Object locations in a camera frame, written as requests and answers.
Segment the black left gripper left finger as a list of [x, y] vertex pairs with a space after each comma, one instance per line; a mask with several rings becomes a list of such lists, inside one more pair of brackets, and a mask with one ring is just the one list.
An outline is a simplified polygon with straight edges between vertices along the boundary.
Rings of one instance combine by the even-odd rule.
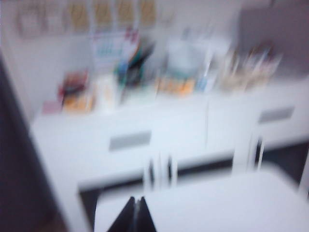
[[120, 214], [112, 223], [108, 232], [128, 232], [131, 229], [133, 223], [135, 211], [135, 198], [130, 197]]

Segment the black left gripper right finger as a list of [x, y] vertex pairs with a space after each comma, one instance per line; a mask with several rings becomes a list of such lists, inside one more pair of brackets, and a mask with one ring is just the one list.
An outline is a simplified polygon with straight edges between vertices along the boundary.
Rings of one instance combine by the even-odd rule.
[[140, 200], [139, 231], [140, 232], [156, 232], [154, 222], [152, 220], [150, 211], [148, 209], [148, 206], [147, 206], [147, 203], [144, 197], [142, 197]]

